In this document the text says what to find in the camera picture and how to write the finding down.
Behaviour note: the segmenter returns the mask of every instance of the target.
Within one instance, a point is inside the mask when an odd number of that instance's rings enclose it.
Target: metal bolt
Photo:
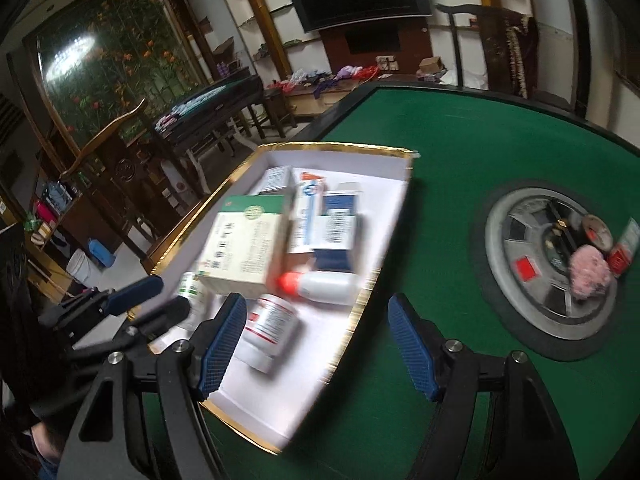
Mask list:
[[[171,345],[171,350],[179,354],[180,352],[186,352],[190,346],[189,341],[186,339],[180,339]]]
[[[511,352],[511,358],[517,363],[526,363],[529,360],[527,355],[522,350]]]
[[[122,352],[112,352],[111,354],[109,354],[109,357],[107,357],[107,361],[110,365],[116,365],[120,361],[122,361],[123,357],[124,354]]]
[[[464,348],[464,345],[457,339],[449,339],[444,343],[444,348],[449,350],[449,352],[460,352]]]

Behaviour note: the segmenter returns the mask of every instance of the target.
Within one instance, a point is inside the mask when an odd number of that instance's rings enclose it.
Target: pink fluffy ball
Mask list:
[[[593,294],[603,294],[611,282],[611,271],[595,247],[583,245],[571,256],[571,292],[578,300]]]

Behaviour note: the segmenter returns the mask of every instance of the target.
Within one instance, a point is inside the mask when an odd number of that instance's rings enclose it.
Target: blue plastic jug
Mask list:
[[[89,252],[105,267],[111,267],[116,261],[116,257],[104,245],[92,238],[89,238]]]

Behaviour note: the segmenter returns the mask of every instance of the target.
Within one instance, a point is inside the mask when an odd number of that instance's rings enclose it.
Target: floral painting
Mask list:
[[[88,0],[38,31],[42,83],[80,148],[146,98],[150,118],[196,91],[196,75],[159,0]],[[120,133],[133,139],[140,124]]]

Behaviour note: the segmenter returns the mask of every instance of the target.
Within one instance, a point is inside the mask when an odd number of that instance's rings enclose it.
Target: green felt table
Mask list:
[[[281,455],[257,449],[206,414],[232,480],[405,477],[434,405],[414,390],[386,325],[392,292],[404,292],[446,337],[477,352],[506,356],[523,348],[482,299],[468,254],[474,211],[496,187],[533,178],[574,190],[597,204],[615,237],[630,216],[640,218],[636,154],[579,124],[507,102],[382,87],[334,120],[323,140],[420,153],[399,226],[405,238],[392,241],[343,362]],[[640,413],[639,305],[635,265],[616,328],[600,351],[555,362],[525,349],[558,408],[583,479],[603,471]],[[460,478],[475,471],[486,406],[481,396]]]

